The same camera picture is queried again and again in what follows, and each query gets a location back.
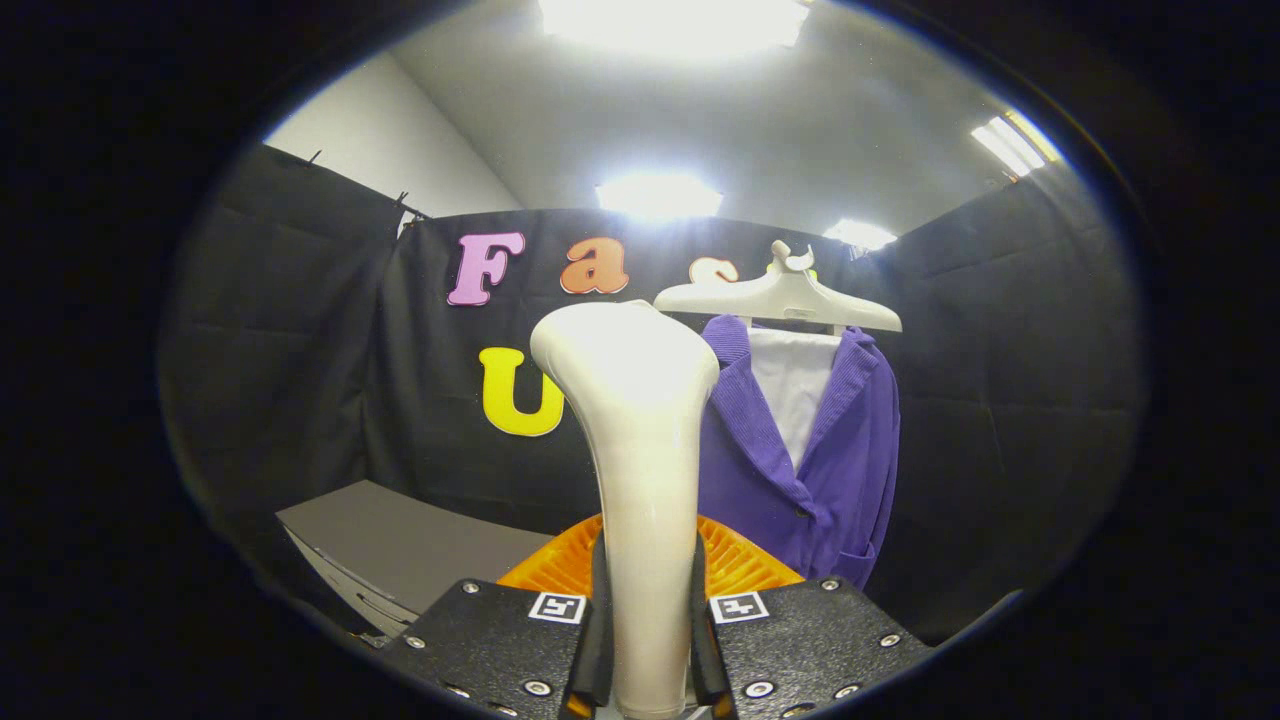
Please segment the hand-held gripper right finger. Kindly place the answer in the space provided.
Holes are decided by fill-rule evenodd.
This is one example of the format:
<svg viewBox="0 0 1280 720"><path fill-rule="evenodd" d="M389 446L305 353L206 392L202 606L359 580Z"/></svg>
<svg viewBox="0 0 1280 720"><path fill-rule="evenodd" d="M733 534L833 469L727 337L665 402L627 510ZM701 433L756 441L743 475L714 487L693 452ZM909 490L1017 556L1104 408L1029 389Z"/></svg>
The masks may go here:
<svg viewBox="0 0 1280 720"><path fill-rule="evenodd" d="M808 580L700 518L692 678L713 719L838 719L933 650L844 577Z"/></svg>

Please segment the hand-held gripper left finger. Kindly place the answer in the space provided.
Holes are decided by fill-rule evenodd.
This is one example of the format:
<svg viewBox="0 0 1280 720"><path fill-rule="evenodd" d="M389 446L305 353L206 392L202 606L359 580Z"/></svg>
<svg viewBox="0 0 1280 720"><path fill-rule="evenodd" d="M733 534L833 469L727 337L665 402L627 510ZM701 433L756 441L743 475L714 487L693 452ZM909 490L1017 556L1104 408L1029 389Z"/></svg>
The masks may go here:
<svg viewBox="0 0 1280 720"><path fill-rule="evenodd" d="M580 521L497 582L457 580L381 644L381 669L435 719L595 717L613 667L602 525Z"/></svg>

